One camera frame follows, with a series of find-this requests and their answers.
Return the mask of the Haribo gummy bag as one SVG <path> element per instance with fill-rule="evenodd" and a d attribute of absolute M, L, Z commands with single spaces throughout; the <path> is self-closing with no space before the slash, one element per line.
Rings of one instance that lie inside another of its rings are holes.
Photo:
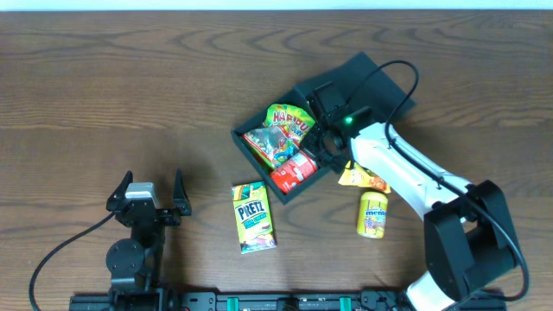
<path fill-rule="evenodd" d="M 262 127 L 249 130 L 243 138 L 269 169 L 275 169 L 299 152 L 302 139 L 315 125 L 315 120 L 302 108 L 273 104 Z"/>

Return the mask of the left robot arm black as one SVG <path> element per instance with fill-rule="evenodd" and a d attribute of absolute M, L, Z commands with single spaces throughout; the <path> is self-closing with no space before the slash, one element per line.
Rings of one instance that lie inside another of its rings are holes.
<path fill-rule="evenodd" d="M 151 291 L 158 285 L 165 229 L 179 226 L 181 218 L 192 213 L 179 169 L 175 173 L 172 200 L 172 207 L 159 207 L 154 184 L 134 182 L 130 171 L 108 198 L 106 210 L 130 228 L 130 237 L 118 240 L 106 254 L 111 290 L 135 294 Z"/>

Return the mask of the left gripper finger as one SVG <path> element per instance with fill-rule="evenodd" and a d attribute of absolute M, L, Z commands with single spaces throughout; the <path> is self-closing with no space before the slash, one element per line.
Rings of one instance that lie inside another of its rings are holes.
<path fill-rule="evenodd" d="M 175 184 L 172 195 L 172 200 L 175 204 L 175 208 L 179 211 L 181 216 L 190 216 L 192 214 L 192 207 L 190 205 L 188 195 L 185 191 L 182 171 L 178 168 L 175 173 Z"/>
<path fill-rule="evenodd" d="M 108 212 L 116 212 L 121 209 L 120 204 L 125 201 L 126 190 L 132 182 L 133 174 L 131 171 L 127 171 L 122 181 L 106 201 L 106 210 Z"/>

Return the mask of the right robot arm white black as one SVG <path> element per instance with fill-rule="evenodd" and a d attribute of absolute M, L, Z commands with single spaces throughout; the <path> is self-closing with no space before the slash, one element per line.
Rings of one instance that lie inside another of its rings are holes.
<path fill-rule="evenodd" d="M 391 187 L 423 220 L 427 270 L 405 291 L 413 310 L 476 308 L 508 296 L 487 285 L 527 268 L 502 190 L 474 185 L 441 168 L 398 135 L 399 109 L 355 104 L 327 83 L 306 100 L 316 125 L 303 148 L 323 166 L 342 167 L 346 156 Z"/>

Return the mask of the red tin can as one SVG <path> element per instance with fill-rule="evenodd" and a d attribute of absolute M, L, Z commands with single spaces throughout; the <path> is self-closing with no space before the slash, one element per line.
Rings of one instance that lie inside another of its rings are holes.
<path fill-rule="evenodd" d="M 303 151 L 299 151 L 275 169 L 270 174 L 270 178 L 283 193 L 287 194 L 306 181 L 317 170 L 316 162 Z"/>

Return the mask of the black gift box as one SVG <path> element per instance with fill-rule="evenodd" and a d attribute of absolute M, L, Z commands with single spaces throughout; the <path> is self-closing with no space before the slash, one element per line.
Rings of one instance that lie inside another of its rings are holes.
<path fill-rule="evenodd" d="M 277 103 L 297 106 L 305 110 L 311 117 L 315 117 L 309 108 L 307 96 L 316 87 L 329 82 L 334 83 L 338 87 L 339 92 L 345 99 L 351 99 L 357 105 L 369 106 L 373 111 L 373 122 L 385 122 L 393 109 L 406 96 L 406 93 L 386 73 L 382 72 L 371 58 L 364 53 L 360 53 L 333 70 L 293 86 L 291 91 L 285 93 L 277 100 Z M 287 194 L 283 193 L 270 178 L 268 166 L 260 162 L 258 156 L 253 154 L 243 138 L 246 132 L 262 125 L 266 113 L 266 109 L 260 111 L 237 129 L 232 130 L 231 136 L 238 149 L 260 174 L 266 187 L 271 189 L 283 204 L 287 204 L 304 190 L 315 184 L 325 174 L 333 170 L 319 167 L 302 184 L 296 186 Z"/>

